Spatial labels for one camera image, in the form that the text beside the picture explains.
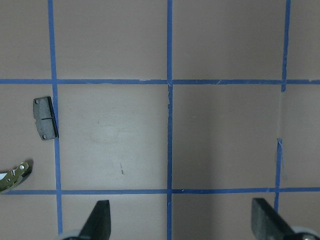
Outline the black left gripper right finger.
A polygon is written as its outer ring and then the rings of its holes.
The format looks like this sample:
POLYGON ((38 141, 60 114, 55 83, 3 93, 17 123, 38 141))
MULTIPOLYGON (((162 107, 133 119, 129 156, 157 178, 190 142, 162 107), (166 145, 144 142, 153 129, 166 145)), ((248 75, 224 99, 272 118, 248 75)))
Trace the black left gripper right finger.
POLYGON ((264 198, 251 202, 251 231, 256 240, 297 240, 297 234, 264 198))

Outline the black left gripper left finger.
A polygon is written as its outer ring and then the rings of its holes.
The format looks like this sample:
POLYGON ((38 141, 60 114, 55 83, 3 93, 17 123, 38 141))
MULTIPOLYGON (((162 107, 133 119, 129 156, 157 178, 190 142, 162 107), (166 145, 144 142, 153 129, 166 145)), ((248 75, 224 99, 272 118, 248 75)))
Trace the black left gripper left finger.
POLYGON ((78 240, 109 240, 111 211, 109 200, 99 200, 82 227, 78 240))

